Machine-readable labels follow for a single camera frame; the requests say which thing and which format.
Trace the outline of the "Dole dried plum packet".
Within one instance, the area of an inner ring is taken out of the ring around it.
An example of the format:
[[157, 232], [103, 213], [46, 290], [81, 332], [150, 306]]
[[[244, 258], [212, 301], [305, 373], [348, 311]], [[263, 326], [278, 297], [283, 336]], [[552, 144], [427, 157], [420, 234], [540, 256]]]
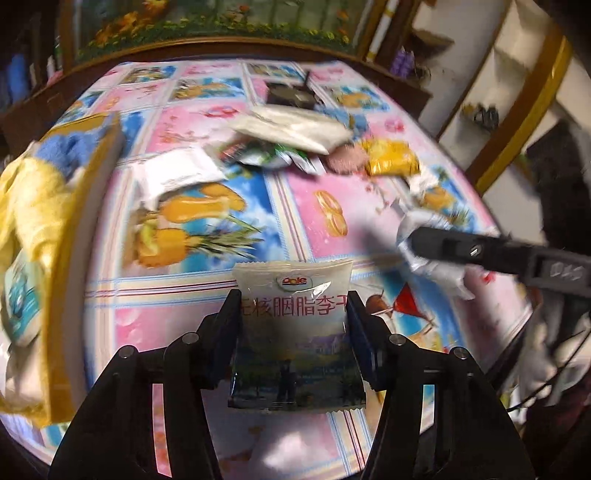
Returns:
[[363, 380], [346, 334], [353, 263], [238, 263], [242, 334], [228, 405], [255, 411], [358, 409]]

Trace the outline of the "white tissue pack lemon print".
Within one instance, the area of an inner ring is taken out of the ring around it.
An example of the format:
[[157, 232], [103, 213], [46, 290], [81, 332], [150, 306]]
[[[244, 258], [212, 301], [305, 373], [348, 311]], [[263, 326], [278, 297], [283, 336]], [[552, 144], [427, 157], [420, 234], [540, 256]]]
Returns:
[[42, 270], [21, 250], [4, 275], [7, 333], [11, 342], [27, 347], [40, 332]]

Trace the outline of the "white long red-lettered packet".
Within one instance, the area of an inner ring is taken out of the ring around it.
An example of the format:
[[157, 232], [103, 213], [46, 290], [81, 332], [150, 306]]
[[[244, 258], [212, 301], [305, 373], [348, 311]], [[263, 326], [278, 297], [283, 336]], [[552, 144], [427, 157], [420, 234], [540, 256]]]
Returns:
[[353, 140], [353, 131], [325, 114], [287, 106], [253, 106], [228, 121], [239, 134], [318, 155]]

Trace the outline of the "yellow terry towel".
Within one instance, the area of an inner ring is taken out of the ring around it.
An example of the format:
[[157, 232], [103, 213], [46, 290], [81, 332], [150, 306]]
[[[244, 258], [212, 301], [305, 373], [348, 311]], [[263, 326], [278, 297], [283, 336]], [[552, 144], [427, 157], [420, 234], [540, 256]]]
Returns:
[[1, 174], [1, 272], [19, 252], [41, 269], [49, 291], [58, 256], [69, 241], [74, 195], [50, 163], [21, 155]]

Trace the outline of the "blue terry towel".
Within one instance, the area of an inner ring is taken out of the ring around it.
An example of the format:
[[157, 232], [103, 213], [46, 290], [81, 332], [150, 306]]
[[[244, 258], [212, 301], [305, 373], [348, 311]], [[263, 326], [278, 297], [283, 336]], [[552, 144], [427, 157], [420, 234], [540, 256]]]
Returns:
[[104, 128], [53, 135], [40, 143], [35, 157], [55, 167], [69, 181], [88, 164], [104, 135]]

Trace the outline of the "white foam tray yellow tape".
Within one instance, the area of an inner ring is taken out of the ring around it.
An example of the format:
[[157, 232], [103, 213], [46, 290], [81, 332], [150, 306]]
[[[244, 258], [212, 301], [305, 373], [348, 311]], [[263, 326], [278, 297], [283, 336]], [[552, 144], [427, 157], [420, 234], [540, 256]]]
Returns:
[[53, 135], [104, 128], [105, 135], [85, 167], [66, 181], [74, 195], [71, 237], [58, 256], [49, 291], [40, 286], [40, 332], [27, 346], [7, 333], [1, 272], [1, 411], [37, 427], [70, 421], [85, 394], [82, 347], [83, 304], [93, 238], [110, 176], [125, 143], [119, 114], [96, 114], [52, 128], [22, 155], [35, 157]]

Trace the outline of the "yellow sandwich cracker packet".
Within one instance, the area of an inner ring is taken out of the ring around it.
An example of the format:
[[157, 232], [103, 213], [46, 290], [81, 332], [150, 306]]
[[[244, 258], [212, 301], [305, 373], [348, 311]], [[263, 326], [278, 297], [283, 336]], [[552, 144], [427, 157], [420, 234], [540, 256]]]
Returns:
[[417, 155], [404, 141], [370, 138], [363, 139], [361, 146], [369, 157], [366, 171], [370, 176], [410, 177], [421, 172]]

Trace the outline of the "brown round cookie packet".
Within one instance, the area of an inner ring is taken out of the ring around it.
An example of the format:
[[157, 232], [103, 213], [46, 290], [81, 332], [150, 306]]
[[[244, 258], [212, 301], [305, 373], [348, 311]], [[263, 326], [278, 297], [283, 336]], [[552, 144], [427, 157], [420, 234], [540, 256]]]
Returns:
[[363, 170], [369, 162], [369, 155], [358, 144], [346, 144], [338, 147], [325, 157], [324, 163], [332, 173], [349, 175]]

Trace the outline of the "purple bottles on shelf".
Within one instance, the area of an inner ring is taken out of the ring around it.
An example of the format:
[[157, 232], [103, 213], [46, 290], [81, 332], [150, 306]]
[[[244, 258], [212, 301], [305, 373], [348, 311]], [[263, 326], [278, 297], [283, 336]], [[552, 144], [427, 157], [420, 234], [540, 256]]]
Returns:
[[415, 68], [415, 55], [412, 50], [401, 48], [392, 62], [390, 73], [394, 77], [400, 77], [402, 79], [408, 79], [410, 74]]

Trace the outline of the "white flat pouch recycling mark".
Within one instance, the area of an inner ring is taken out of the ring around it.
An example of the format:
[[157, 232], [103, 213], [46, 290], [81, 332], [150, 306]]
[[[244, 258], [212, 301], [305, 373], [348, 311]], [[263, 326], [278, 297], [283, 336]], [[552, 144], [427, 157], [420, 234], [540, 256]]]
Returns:
[[226, 180], [221, 167], [201, 147], [183, 147], [156, 154], [133, 166], [142, 205], [151, 211], [170, 192]]

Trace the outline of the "black metal motor part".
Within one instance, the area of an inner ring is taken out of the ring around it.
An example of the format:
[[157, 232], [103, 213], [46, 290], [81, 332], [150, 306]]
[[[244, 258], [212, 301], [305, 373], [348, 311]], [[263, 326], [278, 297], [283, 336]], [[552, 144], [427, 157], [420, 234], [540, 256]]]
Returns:
[[308, 71], [300, 83], [267, 82], [266, 104], [314, 110], [321, 104], [321, 99], [308, 85], [310, 74]]

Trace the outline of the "colourful patterned tablecloth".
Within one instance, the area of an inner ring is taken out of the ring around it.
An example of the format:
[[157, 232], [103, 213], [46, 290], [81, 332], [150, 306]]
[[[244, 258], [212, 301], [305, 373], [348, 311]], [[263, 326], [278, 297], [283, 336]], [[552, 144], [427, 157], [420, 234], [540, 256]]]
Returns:
[[446, 294], [404, 271], [390, 246], [405, 208], [416, 203], [397, 177], [363, 173], [312, 176], [290, 167], [273, 173], [229, 166], [223, 182], [190, 188], [211, 216], [178, 222], [175, 200], [149, 223], [167, 243], [157, 264], [136, 256], [140, 222], [138, 169], [177, 148], [228, 140], [228, 121], [263, 104], [273, 83], [311, 89], [339, 118], [370, 139], [406, 143], [431, 182], [428, 202], [454, 225], [497, 234], [486, 205], [457, 167], [416, 122], [377, 86], [341, 62], [263, 60], [122, 63], [96, 80], [62, 114], [70, 124], [118, 113], [125, 137], [95, 227], [84, 306], [86, 372], [95, 379], [111, 355], [131, 344], [168, 345], [215, 312], [235, 286], [242, 261], [353, 261], [352, 287], [394, 333], [418, 346], [467, 348], [483, 369], [498, 361], [525, 326], [532, 306], [506, 275], [468, 271], [473, 298]]

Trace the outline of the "large aquarium with plants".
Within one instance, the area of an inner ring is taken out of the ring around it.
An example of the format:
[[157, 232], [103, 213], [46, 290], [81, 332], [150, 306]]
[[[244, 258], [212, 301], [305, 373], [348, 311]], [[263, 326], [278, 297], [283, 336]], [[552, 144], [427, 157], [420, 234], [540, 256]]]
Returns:
[[74, 58], [82, 63], [152, 43], [257, 37], [352, 52], [370, 1], [77, 1]]

